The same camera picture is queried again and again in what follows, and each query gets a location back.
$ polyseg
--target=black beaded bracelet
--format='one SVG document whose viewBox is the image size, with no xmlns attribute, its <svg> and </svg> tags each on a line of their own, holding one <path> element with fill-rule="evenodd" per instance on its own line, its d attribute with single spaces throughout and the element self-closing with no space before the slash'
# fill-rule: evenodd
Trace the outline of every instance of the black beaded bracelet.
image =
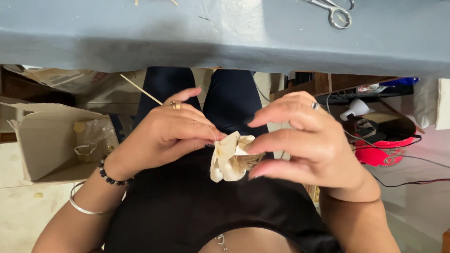
<svg viewBox="0 0 450 253">
<path fill-rule="evenodd" d="M 102 176 L 102 178 L 104 178 L 105 180 L 106 180 L 106 182 L 107 183 L 110 183 L 111 185 L 124 185 L 125 183 L 127 183 L 127 184 L 131 184 L 132 182 L 133 182 L 133 180 L 135 179 L 134 177 L 132 177 L 132 178 L 130 178 L 130 179 L 128 179 L 128 180 L 125 180 L 125 181 L 116 181 L 116 180 L 114 180 L 114 179 L 112 179 L 112 178 L 110 178 L 110 177 L 108 177 L 107 175 L 106 175 L 106 171 L 105 171 L 105 169 L 103 168 L 103 166 L 105 165 L 105 159 L 106 159 L 106 157 L 108 157 L 108 155 L 104 155 L 103 156 L 103 158 L 102 158 L 102 160 L 100 161 L 100 164 L 99 164 L 99 168 L 100 168 L 100 176 Z"/>
</svg>

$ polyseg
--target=hand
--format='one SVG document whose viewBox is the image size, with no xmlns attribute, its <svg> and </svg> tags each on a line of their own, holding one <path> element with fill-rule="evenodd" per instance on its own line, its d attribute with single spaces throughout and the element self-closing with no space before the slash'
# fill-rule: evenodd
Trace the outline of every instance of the hand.
<svg viewBox="0 0 450 253">
<path fill-rule="evenodd" d="M 152 109 L 105 161 L 105 171 L 115 180 L 126 180 L 141 170 L 171 163 L 182 156 L 222 140 L 224 136 L 190 104 L 173 109 L 171 101 L 184 102 L 201 88 L 183 90 Z"/>
<path fill-rule="evenodd" d="M 342 125 L 322 108 L 317 111 L 311 108 L 313 101 L 316 102 L 314 97 L 304 91 L 293 92 L 256 112 L 249 127 L 289 121 L 294 129 L 263 134 L 250 144 L 247 152 L 284 150 L 292 158 L 263 161 L 250 171 L 249 177 L 266 176 L 350 191 L 359 190 L 372 180 L 370 184 L 377 188 L 373 177 L 354 156 Z M 336 195 L 347 200 L 341 193 Z"/>
</svg>

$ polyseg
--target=gray table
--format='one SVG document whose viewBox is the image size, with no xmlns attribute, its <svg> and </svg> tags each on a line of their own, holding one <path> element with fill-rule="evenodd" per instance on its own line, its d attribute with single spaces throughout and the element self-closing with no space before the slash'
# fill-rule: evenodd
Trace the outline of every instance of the gray table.
<svg viewBox="0 0 450 253">
<path fill-rule="evenodd" d="M 450 77 L 450 1 L 355 0 L 346 30 L 301 0 L 177 2 L 2 0 L 0 63 Z"/>
</svg>

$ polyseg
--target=paper flower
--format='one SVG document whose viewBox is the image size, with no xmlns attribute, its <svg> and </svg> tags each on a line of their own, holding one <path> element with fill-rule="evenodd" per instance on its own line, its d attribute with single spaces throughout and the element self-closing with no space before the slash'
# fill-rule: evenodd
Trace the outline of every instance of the paper flower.
<svg viewBox="0 0 450 253">
<path fill-rule="evenodd" d="M 262 155 L 248 154 L 244 147 L 255 139 L 254 136 L 241 136 L 238 131 L 230 134 L 221 141 L 214 142 L 212 154 L 211 180 L 218 183 L 225 181 L 237 181 L 244 177 L 245 172 L 257 162 Z"/>
</svg>

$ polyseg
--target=silver necklace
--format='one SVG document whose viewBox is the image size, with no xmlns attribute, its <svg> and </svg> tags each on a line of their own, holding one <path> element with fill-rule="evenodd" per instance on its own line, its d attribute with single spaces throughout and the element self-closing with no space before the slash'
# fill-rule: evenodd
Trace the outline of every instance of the silver necklace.
<svg viewBox="0 0 450 253">
<path fill-rule="evenodd" d="M 218 236 L 216 236 L 217 240 L 222 240 L 221 242 L 218 242 L 217 244 L 222 246 L 222 249 L 225 251 L 228 251 L 229 253 L 232 253 L 231 251 L 229 251 L 226 247 L 225 247 L 225 236 L 223 234 L 220 234 Z"/>
</svg>

